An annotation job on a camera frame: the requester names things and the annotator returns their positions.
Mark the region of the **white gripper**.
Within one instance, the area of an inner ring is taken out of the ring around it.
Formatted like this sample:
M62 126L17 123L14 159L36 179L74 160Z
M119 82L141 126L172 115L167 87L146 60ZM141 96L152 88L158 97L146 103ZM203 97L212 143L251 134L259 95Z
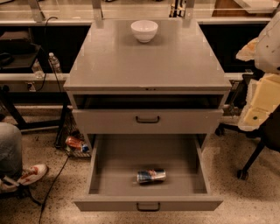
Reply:
M237 54L242 61L255 59L258 38L250 40ZM248 84L246 105L237 126L240 130L257 130L280 105L280 75L266 73L260 80Z

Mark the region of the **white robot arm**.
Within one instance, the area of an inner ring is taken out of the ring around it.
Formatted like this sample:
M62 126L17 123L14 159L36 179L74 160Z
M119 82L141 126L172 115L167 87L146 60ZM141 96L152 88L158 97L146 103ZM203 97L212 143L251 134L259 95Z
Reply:
M280 105L280 12L237 54L238 60L255 62L264 72L260 80L250 80L238 128L245 131L258 129Z

